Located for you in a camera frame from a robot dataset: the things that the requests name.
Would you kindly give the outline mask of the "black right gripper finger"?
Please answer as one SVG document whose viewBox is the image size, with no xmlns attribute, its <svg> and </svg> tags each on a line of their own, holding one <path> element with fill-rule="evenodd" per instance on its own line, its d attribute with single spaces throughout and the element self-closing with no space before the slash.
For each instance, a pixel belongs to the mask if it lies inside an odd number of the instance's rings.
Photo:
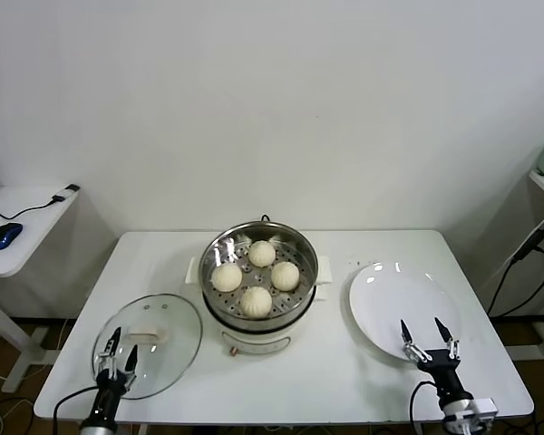
<svg viewBox="0 0 544 435">
<path fill-rule="evenodd" d="M 413 363 L 430 362 L 432 360 L 431 355 L 429 355 L 424 349 L 414 342 L 409 328 L 404 320 L 401 320 L 400 323 L 403 338 L 403 352 L 407 358 Z"/>
<path fill-rule="evenodd" d="M 438 318 L 434 318 L 439 334 L 446 344 L 451 360 L 460 360 L 460 342 L 452 336 L 450 329 Z"/>
</svg>

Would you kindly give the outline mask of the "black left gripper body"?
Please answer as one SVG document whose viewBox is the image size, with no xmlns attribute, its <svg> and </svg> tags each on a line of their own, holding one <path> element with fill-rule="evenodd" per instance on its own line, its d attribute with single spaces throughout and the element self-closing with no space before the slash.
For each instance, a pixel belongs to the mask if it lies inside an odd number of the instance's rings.
<svg viewBox="0 0 544 435">
<path fill-rule="evenodd" d="M 114 420 L 121 398 L 135 380 L 135 372 L 103 369 L 96 378 L 97 394 L 90 417 L 95 420 Z"/>
</svg>

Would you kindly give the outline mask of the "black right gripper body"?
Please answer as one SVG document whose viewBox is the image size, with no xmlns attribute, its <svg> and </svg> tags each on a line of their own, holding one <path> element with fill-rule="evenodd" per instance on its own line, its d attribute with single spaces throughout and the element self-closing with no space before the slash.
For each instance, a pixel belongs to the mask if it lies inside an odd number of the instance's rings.
<svg viewBox="0 0 544 435">
<path fill-rule="evenodd" d="M 451 358 L 447 349 L 426 351 L 431 359 L 419 361 L 417 368 L 432 376 L 439 398 L 439 405 L 446 406 L 456 401 L 470 400 L 471 394 L 466 391 L 457 375 L 460 361 Z"/>
</svg>

